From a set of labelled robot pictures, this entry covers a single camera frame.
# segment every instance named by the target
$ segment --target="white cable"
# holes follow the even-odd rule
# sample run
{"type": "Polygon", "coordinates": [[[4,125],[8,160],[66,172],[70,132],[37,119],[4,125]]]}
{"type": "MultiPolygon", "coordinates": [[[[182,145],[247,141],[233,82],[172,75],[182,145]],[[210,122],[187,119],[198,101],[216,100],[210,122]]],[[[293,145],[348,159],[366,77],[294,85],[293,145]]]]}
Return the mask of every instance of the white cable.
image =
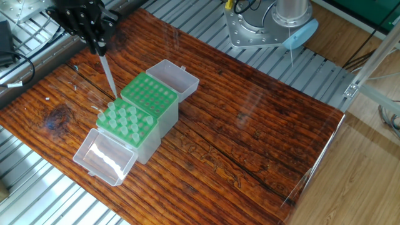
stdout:
{"type": "Polygon", "coordinates": [[[292,42],[290,43],[290,59],[292,61],[292,67],[293,67],[293,53],[292,53],[292,42]]]}
{"type": "Polygon", "coordinates": [[[21,6],[21,12],[19,12],[18,19],[17,19],[17,21],[16,21],[16,23],[15,23],[14,27],[13,27],[13,28],[12,28],[12,30],[11,30],[11,34],[14,34],[14,30],[15,30],[15,28],[16,28],[16,26],[17,26],[18,22],[19,22],[19,18],[21,18],[21,15],[23,14],[23,10],[24,10],[24,4],[25,4],[25,0],[22,2],[22,6],[21,6]]]}
{"type": "Polygon", "coordinates": [[[360,67],[358,67],[357,69],[354,69],[353,71],[351,71],[351,73],[356,72],[356,71],[358,71],[358,70],[360,70],[360,69],[362,69],[362,68],[363,68],[363,67],[360,66],[360,67]]]}
{"type": "Polygon", "coordinates": [[[385,75],[385,76],[380,76],[380,77],[368,78],[367,81],[370,81],[370,80],[373,80],[373,79],[388,78],[388,77],[397,76],[397,75],[400,75],[400,72],[397,72],[397,73],[394,73],[394,74],[385,75]]]}

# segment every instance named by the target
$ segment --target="metal grating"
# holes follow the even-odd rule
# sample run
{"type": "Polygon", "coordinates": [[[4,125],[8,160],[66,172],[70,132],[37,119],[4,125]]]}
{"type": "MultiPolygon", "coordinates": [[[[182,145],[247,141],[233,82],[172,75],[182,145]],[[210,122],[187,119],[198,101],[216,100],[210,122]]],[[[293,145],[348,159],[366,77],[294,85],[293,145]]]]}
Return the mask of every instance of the metal grating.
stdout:
{"type": "Polygon", "coordinates": [[[234,49],[228,36],[224,4],[219,0],[150,0],[144,9],[166,23],[212,47],[278,79],[291,87],[346,111],[342,97],[353,75],[306,48],[290,52],[284,47],[234,49]]]}
{"type": "MultiPolygon", "coordinates": [[[[219,0],[150,0],[143,8],[313,98],[342,111],[350,104],[342,93],[353,75],[308,49],[292,52],[293,67],[290,52],[283,47],[233,49],[219,0]]],[[[45,15],[38,16],[47,21],[45,15]]],[[[11,193],[0,203],[1,224],[128,224],[1,126],[0,180],[11,193]]]]}
{"type": "Polygon", "coordinates": [[[1,224],[127,224],[0,126],[1,224]]]}
{"type": "MultiPolygon", "coordinates": [[[[27,57],[41,50],[48,43],[59,29],[59,25],[55,23],[47,14],[37,13],[31,19],[23,23],[16,24],[12,19],[5,16],[0,11],[0,21],[8,20],[13,34],[14,50],[27,57]]],[[[0,67],[0,84],[7,83],[15,75],[12,71],[24,62],[23,59],[8,67],[0,67]]]]}

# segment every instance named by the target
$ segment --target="black cable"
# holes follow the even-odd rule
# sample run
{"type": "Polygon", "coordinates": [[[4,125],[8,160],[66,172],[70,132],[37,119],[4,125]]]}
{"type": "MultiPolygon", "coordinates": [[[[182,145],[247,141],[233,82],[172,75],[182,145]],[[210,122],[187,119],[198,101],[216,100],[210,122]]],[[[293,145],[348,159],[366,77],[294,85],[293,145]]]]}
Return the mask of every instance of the black cable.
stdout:
{"type": "Polygon", "coordinates": [[[259,0],[257,8],[253,9],[252,7],[250,7],[250,9],[253,10],[253,11],[255,11],[255,10],[257,10],[258,8],[260,8],[261,1],[262,1],[262,0],[259,0]]]}
{"type": "Polygon", "coordinates": [[[358,57],[357,59],[353,59],[352,61],[349,62],[349,64],[348,64],[347,66],[344,66],[344,69],[351,68],[351,67],[353,67],[355,64],[360,63],[361,61],[365,61],[366,59],[369,59],[369,58],[373,55],[373,53],[374,53],[375,50],[372,50],[372,51],[370,51],[369,53],[367,53],[367,54],[365,54],[365,55],[363,55],[363,56],[358,57]]]}
{"type": "Polygon", "coordinates": [[[386,17],[378,24],[377,28],[369,35],[369,37],[364,41],[364,43],[357,49],[357,51],[347,60],[343,67],[348,66],[349,62],[358,54],[358,52],[367,44],[367,42],[374,36],[376,31],[382,26],[383,23],[389,18],[389,16],[400,6],[400,2],[386,15],[386,17]]]}
{"type": "Polygon", "coordinates": [[[242,11],[237,12],[236,9],[238,7],[240,0],[236,0],[235,5],[233,6],[233,12],[236,14],[242,14],[244,12],[246,12],[249,8],[251,8],[251,6],[253,6],[253,4],[256,2],[256,0],[253,0],[253,2],[250,2],[249,0],[247,0],[247,2],[249,3],[248,6],[246,6],[242,11]]]}
{"type": "MultiPolygon", "coordinates": [[[[27,85],[29,82],[31,82],[31,81],[33,80],[33,78],[35,77],[35,66],[34,66],[34,64],[32,63],[32,61],[31,61],[28,57],[26,57],[26,56],[24,56],[23,54],[20,54],[20,53],[18,53],[18,52],[0,51],[0,53],[14,54],[14,55],[17,55],[17,56],[19,56],[19,57],[25,59],[25,60],[31,65],[31,67],[32,67],[32,75],[31,75],[31,77],[29,78],[29,80],[27,80],[26,82],[22,82],[22,85],[27,85]]],[[[0,88],[8,88],[8,85],[7,85],[7,84],[0,84],[0,88]]]]}
{"type": "Polygon", "coordinates": [[[360,60],[358,62],[354,62],[353,64],[346,66],[345,70],[353,70],[353,69],[363,66],[371,56],[372,56],[372,53],[361,56],[360,60]]]}

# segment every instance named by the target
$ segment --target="white plastic box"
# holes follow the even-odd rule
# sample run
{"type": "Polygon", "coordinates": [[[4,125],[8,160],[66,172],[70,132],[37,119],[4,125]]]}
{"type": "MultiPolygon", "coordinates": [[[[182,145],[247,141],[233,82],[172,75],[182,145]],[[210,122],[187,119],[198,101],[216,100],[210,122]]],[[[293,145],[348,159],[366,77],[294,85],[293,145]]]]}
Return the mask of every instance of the white plastic box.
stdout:
{"type": "Polygon", "coordinates": [[[111,186],[123,183],[138,154],[96,129],[91,129],[74,156],[74,162],[111,186]]]}
{"type": "Polygon", "coordinates": [[[199,86],[199,79],[186,72],[185,67],[180,68],[167,59],[148,69],[146,74],[174,91],[178,95],[180,103],[199,86]]]}

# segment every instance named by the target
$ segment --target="open box lid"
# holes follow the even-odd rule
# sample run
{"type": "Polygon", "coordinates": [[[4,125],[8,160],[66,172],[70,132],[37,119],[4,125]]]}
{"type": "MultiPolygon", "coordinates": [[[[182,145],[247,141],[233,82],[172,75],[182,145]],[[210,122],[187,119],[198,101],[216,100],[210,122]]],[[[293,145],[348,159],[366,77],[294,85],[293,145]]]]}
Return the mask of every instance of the open box lid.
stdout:
{"type": "Polygon", "coordinates": [[[138,154],[121,143],[91,129],[74,156],[74,162],[112,186],[122,184],[136,162],[138,154]]]}
{"type": "Polygon", "coordinates": [[[173,90],[181,103],[197,90],[199,79],[185,71],[185,67],[178,67],[167,59],[146,71],[146,74],[173,90]]]}

